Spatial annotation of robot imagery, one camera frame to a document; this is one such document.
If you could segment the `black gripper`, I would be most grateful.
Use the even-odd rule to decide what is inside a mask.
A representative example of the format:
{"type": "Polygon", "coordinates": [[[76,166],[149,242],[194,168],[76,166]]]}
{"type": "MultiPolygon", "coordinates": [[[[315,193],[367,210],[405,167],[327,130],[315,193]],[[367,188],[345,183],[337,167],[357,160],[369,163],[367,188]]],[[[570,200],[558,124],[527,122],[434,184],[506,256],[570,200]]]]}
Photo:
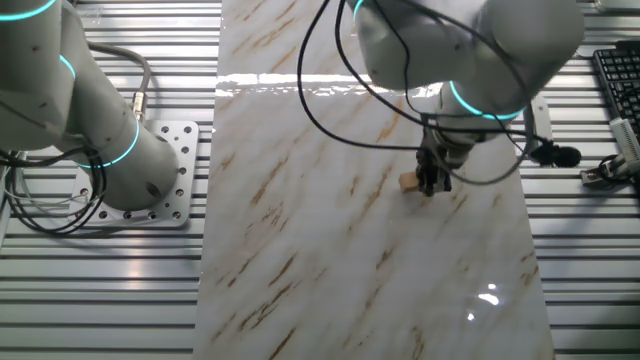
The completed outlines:
{"type": "Polygon", "coordinates": [[[450,175],[441,170],[448,168],[447,154],[448,150],[440,145],[436,145],[435,148],[422,147],[417,151],[416,178],[419,188],[424,189],[426,196],[452,190],[450,175]]]}

